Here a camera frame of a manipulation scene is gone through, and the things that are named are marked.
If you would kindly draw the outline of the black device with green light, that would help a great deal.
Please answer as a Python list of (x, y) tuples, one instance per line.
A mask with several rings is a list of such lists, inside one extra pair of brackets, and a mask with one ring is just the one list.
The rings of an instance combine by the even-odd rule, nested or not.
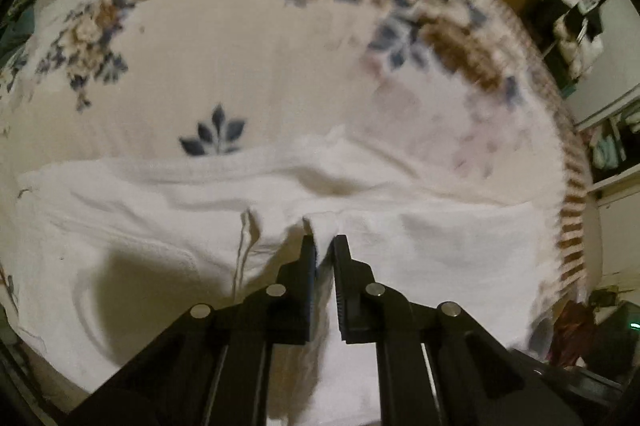
[(591, 347), (584, 357), (589, 371), (626, 383), (636, 367), (639, 306), (620, 299), (614, 290), (597, 288), (589, 296), (596, 321)]

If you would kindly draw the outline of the floral cream bed blanket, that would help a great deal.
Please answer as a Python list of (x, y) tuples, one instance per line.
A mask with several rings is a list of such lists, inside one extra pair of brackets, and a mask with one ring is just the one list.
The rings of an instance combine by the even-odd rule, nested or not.
[(36, 0), (1, 70), (1, 271), (18, 178), (51, 164), (233, 156), (341, 134), (442, 198), (532, 204), (555, 278), (585, 274), (582, 149), (502, 0)]

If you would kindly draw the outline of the white pants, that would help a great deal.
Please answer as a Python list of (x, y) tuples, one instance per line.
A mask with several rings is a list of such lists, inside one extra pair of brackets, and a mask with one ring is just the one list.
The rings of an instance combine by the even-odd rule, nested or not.
[(3, 267), (12, 325), (68, 380), (96, 390), (198, 302), (227, 307), (272, 283), (305, 233), (318, 250), (314, 336), (280, 347), (273, 425), (375, 425), (374, 350), (337, 328), (328, 247), (408, 299), (462, 305), (506, 346), (525, 342), (555, 278), (539, 209), (431, 194), (409, 168), (341, 134), (233, 156), (102, 158), (18, 178)]

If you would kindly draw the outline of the white shelf unit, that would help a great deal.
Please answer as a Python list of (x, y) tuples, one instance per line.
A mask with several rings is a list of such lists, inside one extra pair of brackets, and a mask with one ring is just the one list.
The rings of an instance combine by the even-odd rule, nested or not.
[(587, 287), (639, 286), (639, 89), (577, 126), (587, 152)]

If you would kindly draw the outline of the cluttered dark shelf items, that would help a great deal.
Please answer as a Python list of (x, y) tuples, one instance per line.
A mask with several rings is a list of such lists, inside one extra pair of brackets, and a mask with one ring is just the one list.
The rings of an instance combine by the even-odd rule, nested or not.
[(560, 89), (584, 79), (602, 56), (602, 0), (534, 0), (524, 11), (544, 64)]

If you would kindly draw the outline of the dark red cloth pile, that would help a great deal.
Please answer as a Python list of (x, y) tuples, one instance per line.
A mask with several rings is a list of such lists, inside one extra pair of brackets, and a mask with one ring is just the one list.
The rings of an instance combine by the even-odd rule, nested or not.
[(590, 353), (597, 331), (593, 310), (569, 300), (553, 324), (549, 364), (558, 368), (575, 366)]

